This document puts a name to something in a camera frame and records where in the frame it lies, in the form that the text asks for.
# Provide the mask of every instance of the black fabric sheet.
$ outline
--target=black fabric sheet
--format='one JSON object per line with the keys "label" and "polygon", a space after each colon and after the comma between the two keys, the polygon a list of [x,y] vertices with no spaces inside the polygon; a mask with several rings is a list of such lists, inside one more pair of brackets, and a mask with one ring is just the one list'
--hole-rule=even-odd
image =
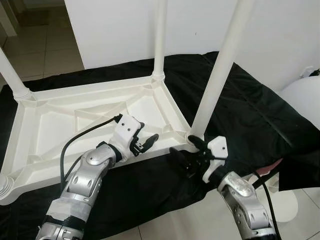
{"label": "black fabric sheet", "polygon": [[[191,125],[205,90],[217,52],[181,54],[165,58],[165,84]],[[43,91],[148,76],[153,59],[88,69],[25,82]],[[0,94],[0,159],[4,159],[17,103],[4,86]],[[320,132],[273,91],[234,64],[210,119],[205,136],[226,136],[226,167],[240,175],[283,158],[280,188],[320,186]],[[184,152],[192,157],[195,154]],[[104,177],[88,219],[84,238],[105,238],[203,199],[216,182],[200,176],[187,179],[172,168],[169,155],[111,169]],[[26,192],[0,206],[0,240],[32,240],[46,211],[57,197],[53,185]]]}

